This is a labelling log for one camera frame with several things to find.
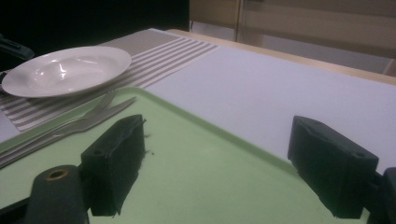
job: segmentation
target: striped placemat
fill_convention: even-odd
[[[72,97],[27,99],[0,92],[0,109],[23,132],[77,105],[124,86],[147,86],[204,57],[218,46],[157,30],[145,30],[102,44],[124,49],[132,56],[130,67],[105,86]]]

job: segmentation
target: white tabletop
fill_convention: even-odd
[[[396,166],[394,85],[221,47],[148,90],[283,159],[299,115]]]

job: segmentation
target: knife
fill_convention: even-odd
[[[45,147],[51,143],[59,141],[72,133],[81,133],[89,130],[90,128],[118,114],[123,109],[131,105],[135,100],[136,97],[133,97],[123,103],[120,103],[119,105],[115,105],[96,115],[92,115],[88,119],[84,119],[74,125],[67,126],[53,133],[46,134],[43,137],[29,143],[28,145],[22,145],[22,146],[17,145],[15,147],[11,147],[7,149],[6,151],[1,152],[0,169],[11,164],[14,161],[17,161],[18,159],[24,156],[27,156],[30,153],[39,150],[42,147]]]

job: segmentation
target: green tray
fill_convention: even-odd
[[[114,118],[71,135],[0,170],[0,208],[30,195],[35,176],[80,154],[118,119],[147,120],[146,158],[130,194],[115,217],[91,223],[366,223],[339,219],[287,162],[140,89],[118,90],[120,103],[137,101]],[[58,122],[79,117],[100,99],[0,144],[3,150]]]

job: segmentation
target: white plate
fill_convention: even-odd
[[[131,55],[110,47],[83,47],[55,51],[11,70],[3,89],[21,97],[52,97],[82,93],[120,75]]]

